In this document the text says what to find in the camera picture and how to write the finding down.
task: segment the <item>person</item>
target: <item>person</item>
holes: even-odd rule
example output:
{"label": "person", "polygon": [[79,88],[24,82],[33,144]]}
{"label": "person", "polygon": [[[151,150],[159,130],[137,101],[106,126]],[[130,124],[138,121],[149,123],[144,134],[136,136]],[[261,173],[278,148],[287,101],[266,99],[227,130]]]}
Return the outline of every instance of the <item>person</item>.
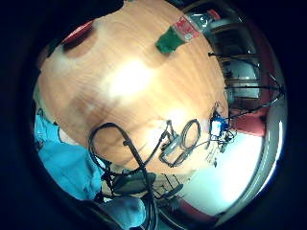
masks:
{"label": "person", "polygon": [[[104,171],[92,161],[86,148],[46,120],[41,109],[35,115],[35,145],[45,169],[66,193],[78,200],[94,200],[101,191]],[[146,210],[140,198],[117,197],[99,206],[125,230],[145,221]]]}

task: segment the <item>black cable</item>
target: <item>black cable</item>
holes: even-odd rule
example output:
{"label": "black cable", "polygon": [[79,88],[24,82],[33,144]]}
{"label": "black cable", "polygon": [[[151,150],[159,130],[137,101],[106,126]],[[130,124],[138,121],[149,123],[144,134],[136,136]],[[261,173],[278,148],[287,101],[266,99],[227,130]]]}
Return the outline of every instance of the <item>black cable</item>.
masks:
{"label": "black cable", "polygon": [[267,103],[263,103],[263,104],[255,107],[253,109],[248,109],[246,112],[242,112],[242,113],[239,113],[239,114],[235,114],[233,116],[229,116],[228,118],[226,118],[229,121],[234,119],[234,118],[242,117],[242,116],[244,116],[244,115],[246,115],[248,113],[255,112],[255,111],[259,110],[260,108],[271,106],[277,100],[279,100],[282,96],[285,95],[284,87],[279,84],[279,82],[276,80],[276,78],[267,69],[260,68],[258,65],[254,64],[254,63],[252,63],[252,62],[250,62],[248,60],[240,59],[240,58],[237,58],[237,57],[234,57],[234,56],[230,56],[230,55],[222,55],[222,54],[215,54],[215,53],[208,53],[208,55],[210,57],[216,56],[216,57],[220,57],[220,58],[231,58],[231,59],[235,59],[235,60],[239,60],[239,61],[242,61],[244,63],[247,63],[247,64],[249,64],[249,65],[259,69],[261,72],[265,72],[266,74],[268,74],[270,76],[270,78],[273,80],[273,82],[275,83],[275,85],[277,85],[277,87],[270,87],[270,86],[233,86],[233,87],[226,87],[225,89],[227,89],[227,88],[265,88],[265,89],[272,89],[272,90],[277,90],[278,91],[278,94],[277,94],[277,96],[274,97],[274,99],[270,100]]}
{"label": "black cable", "polygon": [[[110,175],[112,175],[112,176],[128,176],[128,175],[133,175],[133,174],[135,174],[135,173],[138,173],[139,171],[141,171],[143,168],[145,168],[147,165],[148,165],[148,163],[153,159],[153,157],[154,157],[154,155],[155,155],[155,153],[156,153],[156,151],[158,150],[158,148],[159,148],[159,146],[161,145],[161,143],[162,143],[162,141],[163,141],[163,139],[166,137],[166,135],[167,135],[167,128],[168,128],[168,126],[169,126],[169,123],[167,123],[167,126],[166,126],[166,128],[165,128],[165,130],[162,132],[162,134],[160,135],[160,138],[159,138],[159,140],[158,140],[158,143],[155,145],[155,147],[154,147],[154,149],[153,149],[153,152],[151,153],[151,155],[147,158],[147,160],[146,161],[144,161],[143,163],[142,163],[142,165],[140,165],[138,168],[136,168],[135,170],[132,170],[132,171],[129,171],[129,172],[121,172],[121,173],[118,173],[118,172],[109,172],[110,173]],[[90,133],[90,135],[89,135],[89,137],[88,137],[88,150],[89,150],[89,152],[90,153],[92,153],[92,152],[97,152],[96,151],[96,148],[95,148],[95,145],[94,145],[94,138],[95,138],[95,135],[96,135],[96,133],[99,131],[99,130],[101,130],[101,129],[104,129],[104,128],[107,128],[107,127],[117,127],[118,128],[118,130],[120,130],[120,132],[122,133],[122,134],[125,134],[126,132],[122,129],[120,129],[120,127],[118,127],[117,125],[115,125],[115,124],[113,124],[113,125],[111,125],[110,123],[106,123],[106,124],[103,124],[103,125],[101,125],[101,126],[98,126],[98,127],[96,127],[91,133]],[[127,134],[125,134],[125,136],[124,136],[124,138],[126,139],[126,138],[128,138],[129,139],[129,136],[127,135]],[[95,157],[93,157],[93,155],[91,155],[91,157],[92,157],[92,159],[93,159],[93,161],[96,163],[96,161],[95,161]],[[103,167],[100,167],[103,171],[107,171],[107,169],[106,168],[103,168]]]}
{"label": "black cable", "polygon": [[127,135],[127,133],[120,127],[120,126],[117,126],[116,124],[114,123],[105,123],[101,126],[98,126],[97,128],[95,128],[89,135],[88,137],[88,151],[89,151],[89,155],[92,159],[92,161],[100,168],[102,169],[104,172],[106,173],[109,173],[109,175],[113,174],[113,175],[120,175],[120,176],[123,176],[123,175],[130,175],[130,173],[116,173],[116,172],[112,172],[110,169],[107,169],[107,168],[104,168],[102,167],[99,162],[97,161],[96,159],[96,149],[95,149],[95,145],[94,145],[94,138],[95,138],[95,135],[97,134],[97,132],[101,129],[104,129],[104,128],[109,128],[109,127],[115,127],[117,128],[120,133],[122,134],[122,136],[124,137],[125,141],[123,142],[123,145],[124,146],[127,146],[129,147],[132,155],[134,156],[137,164],[139,165],[139,170],[142,171],[143,175],[144,175],[144,178],[145,178],[145,181],[146,181],[146,185],[147,185],[147,189],[148,189],[148,192],[149,192],[149,195],[150,195],[150,199],[151,199],[151,205],[149,205],[149,213],[150,213],[150,218],[149,218],[149,221],[147,223],[147,226],[146,226],[146,229],[151,229],[151,230],[155,230],[156,227],[157,227],[157,209],[156,209],[156,203],[155,203],[155,199],[154,199],[154,191],[153,191],[153,187],[152,185],[150,184],[150,180],[148,178],[148,173],[147,173],[147,170],[146,170],[146,165],[145,163],[143,162],[142,158],[140,157],[137,149],[135,148],[132,140],[129,138],[129,136]]}
{"label": "black cable", "polygon": [[[187,147],[187,145],[186,145],[186,135],[187,135],[189,129],[191,128],[192,124],[197,125],[198,136],[196,138],[196,141],[190,147]],[[192,152],[193,152],[194,148],[196,147],[196,144],[200,140],[200,138],[201,138],[201,125],[200,125],[199,121],[197,119],[189,121],[185,125],[185,127],[183,128],[183,131],[181,132],[180,148],[182,149],[182,153],[180,154],[180,156],[173,163],[171,163],[166,159],[165,154],[163,154],[163,152],[162,152],[159,156],[159,159],[163,163],[167,164],[170,168],[178,167],[179,165],[182,164],[183,161],[185,161],[192,154]]]}

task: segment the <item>wooden table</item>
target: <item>wooden table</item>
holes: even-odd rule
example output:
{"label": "wooden table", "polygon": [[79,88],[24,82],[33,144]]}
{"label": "wooden table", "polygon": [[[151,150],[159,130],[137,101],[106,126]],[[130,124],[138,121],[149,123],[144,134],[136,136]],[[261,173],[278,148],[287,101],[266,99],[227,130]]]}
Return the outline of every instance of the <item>wooden table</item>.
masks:
{"label": "wooden table", "polygon": [[[163,0],[135,0],[94,21],[87,38],[74,48],[59,46],[46,59],[38,80],[40,93],[57,123],[86,147],[93,127],[116,123],[145,160],[171,119],[181,133],[191,119],[201,122],[201,139],[214,102],[227,113],[224,78],[203,36],[164,56],[154,44],[182,12]],[[195,126],[189,131],[194,140]],[[115,129],[100,131],[96,148],[105,159],[127,168],[137,163]],[[194,150],[180,167],[169,168],[158,155],[148,165],[155,173],[188,173],[207,166],[208,152]]]}

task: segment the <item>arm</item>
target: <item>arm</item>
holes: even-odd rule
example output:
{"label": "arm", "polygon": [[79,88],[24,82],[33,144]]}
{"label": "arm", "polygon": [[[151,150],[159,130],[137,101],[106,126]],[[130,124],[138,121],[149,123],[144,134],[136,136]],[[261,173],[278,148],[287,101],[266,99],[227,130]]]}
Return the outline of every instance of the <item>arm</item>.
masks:
{"label": "arm", "polygon": [[43,116],[35,115],[35,139],[38,142],[52,141],[56,143],[66,143],[78,145],[59,126],[48,122]]}

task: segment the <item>floor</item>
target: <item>floor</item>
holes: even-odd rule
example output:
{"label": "floor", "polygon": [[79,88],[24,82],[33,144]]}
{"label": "floor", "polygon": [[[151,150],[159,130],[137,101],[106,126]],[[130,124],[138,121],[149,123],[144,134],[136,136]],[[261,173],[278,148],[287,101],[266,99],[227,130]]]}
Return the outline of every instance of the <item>floor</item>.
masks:
{"label": "floor", "polygon": [[217,167],[195,172],[180,195],[207,215],[225,212],[252,179],[261,149],[261,137],[238,133],[235,142],[219,153]]}

